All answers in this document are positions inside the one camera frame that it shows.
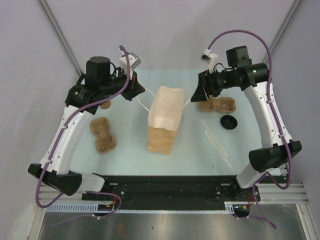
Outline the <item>brown paper bag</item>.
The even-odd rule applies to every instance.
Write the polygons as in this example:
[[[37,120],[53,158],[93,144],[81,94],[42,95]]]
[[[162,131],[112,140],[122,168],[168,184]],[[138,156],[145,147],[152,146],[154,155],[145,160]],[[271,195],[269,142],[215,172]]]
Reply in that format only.
[[[160,86],[156,93],[146,89],[152,96],[150,108],[137,99],[148,111],[148,144],[151,153],[170,155],[182,121],[183,111],[190,100],[185,100],[185,88]]]

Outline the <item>pulp cup carrier tray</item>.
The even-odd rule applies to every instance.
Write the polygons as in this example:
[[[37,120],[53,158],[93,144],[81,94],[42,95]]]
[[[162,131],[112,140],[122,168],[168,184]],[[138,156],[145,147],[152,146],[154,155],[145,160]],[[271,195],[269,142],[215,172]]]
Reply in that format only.
[[[100,154],[108,153],[117,146],[117,139],[114,134],[110,132],[111,125],[109,119],[106,117],[98,117],[93,119],[89,128],[91,133],[95,136],[95,148]]]

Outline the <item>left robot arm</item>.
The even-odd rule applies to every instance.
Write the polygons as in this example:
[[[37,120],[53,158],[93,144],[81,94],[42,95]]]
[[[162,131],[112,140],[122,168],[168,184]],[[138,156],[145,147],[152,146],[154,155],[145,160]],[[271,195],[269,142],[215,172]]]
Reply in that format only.
[[[140,58],[130,52],[120,58],[120,66],[111,71],[111,60],[103,56],[86,62],[85,74],[68,91],[65,108],[54,139],[39,163],[32,163],[28,173],[41,183],[72,196],[77,191],[92,191],[100,200],[110,196],[111,188],[97,174],[71,171],[71,161],[82,133],[93,120],[99,105],[118,95],[132,101],[145,88],[138,82],[134,69]]]

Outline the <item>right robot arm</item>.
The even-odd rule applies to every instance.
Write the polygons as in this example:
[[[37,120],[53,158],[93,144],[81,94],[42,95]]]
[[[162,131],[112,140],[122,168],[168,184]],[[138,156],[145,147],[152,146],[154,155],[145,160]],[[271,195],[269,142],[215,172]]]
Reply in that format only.
[[[191,102],[204,102],[217,97],[222,90],[239,87],[248,99],[256,118],[262,147],[249,152],[249,164],[236,176],[231,196],[242,201],[252,187],[270,170],[292,159],[302,150],[300,141],[294,141],[281,118],[273,96],[271,72],[264,63],[253,64],[245,45],[226,51],[229,68],[222,71],[208,69],[198,74],[198,83]]]

